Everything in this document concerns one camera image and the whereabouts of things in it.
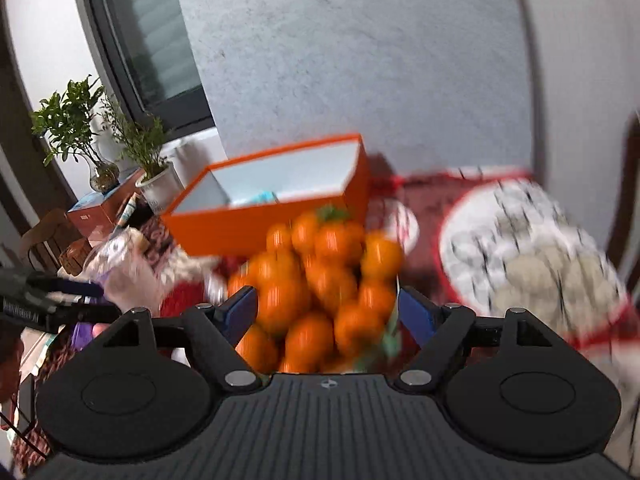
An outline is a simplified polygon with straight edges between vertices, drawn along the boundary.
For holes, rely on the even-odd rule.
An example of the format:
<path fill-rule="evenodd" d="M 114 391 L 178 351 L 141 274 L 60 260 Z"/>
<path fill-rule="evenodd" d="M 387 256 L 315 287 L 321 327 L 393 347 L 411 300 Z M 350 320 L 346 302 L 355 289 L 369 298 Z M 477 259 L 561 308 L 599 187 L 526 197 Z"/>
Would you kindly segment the red fluffy towel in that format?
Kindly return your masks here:
<path fill-rule="evenodd" d="M 171 254 L 158 277 L 163 286 L 160 317 L 173 318 L 197 304 L 221 304 L 227 298 L 226 280 L 218 273 L 219 257 Z"/>

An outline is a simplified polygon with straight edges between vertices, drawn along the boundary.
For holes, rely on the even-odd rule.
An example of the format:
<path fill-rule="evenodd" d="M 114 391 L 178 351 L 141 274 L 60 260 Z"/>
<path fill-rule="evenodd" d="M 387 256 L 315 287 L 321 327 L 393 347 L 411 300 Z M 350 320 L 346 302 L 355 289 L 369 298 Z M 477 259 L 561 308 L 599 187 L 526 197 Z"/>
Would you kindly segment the floral plush blanket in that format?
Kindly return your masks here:
<path fill-rule="evenodd" d="M 602 370 L 622 398 L 605 453 L 638 476 L 639 310 L 606 253 L 541 186 L 511 169 L 378 177 L 368 226 L 404 246 L 401 284 L 483 316 L 523 307 Z"/>

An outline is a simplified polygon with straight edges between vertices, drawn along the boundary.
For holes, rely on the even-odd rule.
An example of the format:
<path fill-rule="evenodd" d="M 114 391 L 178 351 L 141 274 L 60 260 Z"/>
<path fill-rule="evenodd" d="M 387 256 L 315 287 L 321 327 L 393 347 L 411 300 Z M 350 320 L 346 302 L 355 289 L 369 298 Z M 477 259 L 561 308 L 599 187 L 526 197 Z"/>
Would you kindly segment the pile of tangerines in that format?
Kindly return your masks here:
<path fill-rule="evenodd" d="M 333 205 L 272 222 L 229 278 L 257 294 L 235 346 L 257 373 L 365 373 L 401 355 L 398 278 L 407 234 L 396 219 L 367 226 Z"/>

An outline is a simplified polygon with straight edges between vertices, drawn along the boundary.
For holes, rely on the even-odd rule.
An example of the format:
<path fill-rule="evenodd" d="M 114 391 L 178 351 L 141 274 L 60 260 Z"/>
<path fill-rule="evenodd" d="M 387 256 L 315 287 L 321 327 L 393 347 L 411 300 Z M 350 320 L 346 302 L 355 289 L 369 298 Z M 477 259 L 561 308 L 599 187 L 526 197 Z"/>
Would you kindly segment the cotton swab packet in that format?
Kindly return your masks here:
<path fill-rule="evenodd" d="M 159 316 L 164 291 L 144 256 L 149 244 L 137 229 L 120 230 L 93 248 L 80 277 L 100 284 L 105 299 L 122 312 L 144 307 Z"/>

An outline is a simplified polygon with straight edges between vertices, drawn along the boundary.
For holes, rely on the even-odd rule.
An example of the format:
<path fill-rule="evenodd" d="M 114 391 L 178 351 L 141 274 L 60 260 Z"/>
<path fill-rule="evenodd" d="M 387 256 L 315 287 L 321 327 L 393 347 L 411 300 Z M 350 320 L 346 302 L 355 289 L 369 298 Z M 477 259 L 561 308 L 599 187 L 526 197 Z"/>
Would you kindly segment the orange storage box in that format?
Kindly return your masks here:
<path fill-rule="evenodd" d="M 270 226 L 326 205 L 366 220 L 369 176 L 358 133 L 283 145 L 206 167 L 162 221 L 191 256 L 251 256 Z"/>

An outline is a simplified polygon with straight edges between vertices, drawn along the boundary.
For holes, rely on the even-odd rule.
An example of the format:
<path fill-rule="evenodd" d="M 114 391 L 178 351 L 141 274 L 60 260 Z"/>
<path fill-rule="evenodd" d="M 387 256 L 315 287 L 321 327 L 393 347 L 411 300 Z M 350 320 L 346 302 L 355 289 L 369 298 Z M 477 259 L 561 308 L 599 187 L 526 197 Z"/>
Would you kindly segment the white potted plant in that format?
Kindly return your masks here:
<path fill-rule="evenodd" d="M 114 96 L 102 100 L 101 117 L 122 150 L 122 156 L 143 171 L 136 188 L 159 216 L 183 190 L 174 164 L 162 153 L 167 133 L 165 125 L 154 115 L 146 116 L 142 122 L 129 119 Z"/>

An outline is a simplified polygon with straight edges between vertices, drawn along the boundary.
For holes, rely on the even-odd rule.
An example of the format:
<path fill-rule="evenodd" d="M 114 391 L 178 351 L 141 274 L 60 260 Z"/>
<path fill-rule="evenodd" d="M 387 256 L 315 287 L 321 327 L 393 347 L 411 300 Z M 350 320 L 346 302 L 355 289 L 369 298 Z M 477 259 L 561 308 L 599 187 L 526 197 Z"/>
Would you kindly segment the glass vase plant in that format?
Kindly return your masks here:
<path fill-rule="evenodd" d="M 91 123 L 103 95 L 104 88 L 96 78 L 70 80 L 63 92 L 55 91 L 50 98 L 42 99 L 40 109 L 30 117 L 32 135 L 47 142 L 43 165 L 49 166 L 55 157 L 63 162 L 82 158 L 89 165 L 90 188 L 105 195 L 118 187 L 119 169 L 114 162 L 103 159 L 94 147 L 98 134 Z"/>

